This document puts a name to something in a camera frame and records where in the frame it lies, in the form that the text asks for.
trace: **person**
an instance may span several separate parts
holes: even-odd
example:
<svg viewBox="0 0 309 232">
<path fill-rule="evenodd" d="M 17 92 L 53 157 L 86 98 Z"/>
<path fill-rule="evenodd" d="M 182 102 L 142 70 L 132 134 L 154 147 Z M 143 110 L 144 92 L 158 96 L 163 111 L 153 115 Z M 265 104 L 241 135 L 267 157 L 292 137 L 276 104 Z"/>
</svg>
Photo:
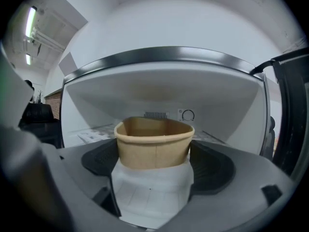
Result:
<svg viewBox="0 0 309 232">
<path fill-rule="evenodd" d="M 34 94 L 34 87 L 32 85 L 32 82 L 30 82 L 29 80 L 25 80 L 25 82 L 32 88 L 33 94 Z M 31 97 L 29 102 L 33 102 L 33 101 L 34 101 L 34 99 L 33 99 L 33 95 L 32 95 L 32 97 Z"/>
</svg>

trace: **vent grille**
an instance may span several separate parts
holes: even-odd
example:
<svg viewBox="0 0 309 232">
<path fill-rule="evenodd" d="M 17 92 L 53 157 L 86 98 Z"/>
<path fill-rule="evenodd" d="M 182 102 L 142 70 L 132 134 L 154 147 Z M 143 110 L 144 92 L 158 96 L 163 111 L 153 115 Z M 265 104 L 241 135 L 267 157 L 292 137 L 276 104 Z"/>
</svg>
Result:
<svg viewBox="0 0 309 232">
<path fill-rule="evenodd" d="M 144 112 L 144 118 L 168 118 L 169 113 L 165 112 Z"/>
</svg>

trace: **fluorescent light tube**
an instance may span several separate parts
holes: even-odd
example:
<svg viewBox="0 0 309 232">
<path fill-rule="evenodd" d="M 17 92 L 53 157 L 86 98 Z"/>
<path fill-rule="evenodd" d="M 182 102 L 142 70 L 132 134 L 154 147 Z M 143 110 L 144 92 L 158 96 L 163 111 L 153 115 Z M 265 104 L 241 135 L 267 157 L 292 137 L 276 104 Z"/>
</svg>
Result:
<svg viewBox="0 0 309 232">
<path fill-rule="evenodd" d="M 35 12 L 37 11 L 37 8 L 32 6 L 29 11 L 28 20 L 27 20 L 27 26 L 26 26 L 26 36 L 30 38 L 31 31 L 32 31 L 32 23 L 34 20 Z"/>
<path fill-rule="evenodd" d="M 31 64 L 30 55 L 29 54 L 26 54 L 26 62 L 27 62 L 28 65 Z"/>
</svg>

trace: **temperature dial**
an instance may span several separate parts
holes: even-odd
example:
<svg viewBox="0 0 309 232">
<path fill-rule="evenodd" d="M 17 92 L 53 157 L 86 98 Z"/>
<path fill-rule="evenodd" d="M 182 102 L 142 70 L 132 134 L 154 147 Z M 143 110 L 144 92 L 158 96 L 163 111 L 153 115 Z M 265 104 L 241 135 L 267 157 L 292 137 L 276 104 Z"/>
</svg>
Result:
<svg viewBox="0 0 309 232">
<path fill-rule="evenodd" d="M 193 121 L 194 120 L 194 113 L 193 113 L 193 111 L 192 110 L 184 110 L 182 118 L 185 121 Z"/>
</svg>

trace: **kraft paper tub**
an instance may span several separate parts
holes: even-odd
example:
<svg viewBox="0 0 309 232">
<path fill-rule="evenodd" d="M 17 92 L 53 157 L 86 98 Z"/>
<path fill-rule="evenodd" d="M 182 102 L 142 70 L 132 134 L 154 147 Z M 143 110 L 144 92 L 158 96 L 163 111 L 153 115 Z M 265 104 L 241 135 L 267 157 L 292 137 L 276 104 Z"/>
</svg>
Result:
<svg viewBox="0 0 309 232">
<path fill-rule="evenodd" d="M 130 117 L 114 129 L 121 163 L 131 169 L 167 168 L 184 163 L 195 130 L 172 120 Z"/>
</svg>

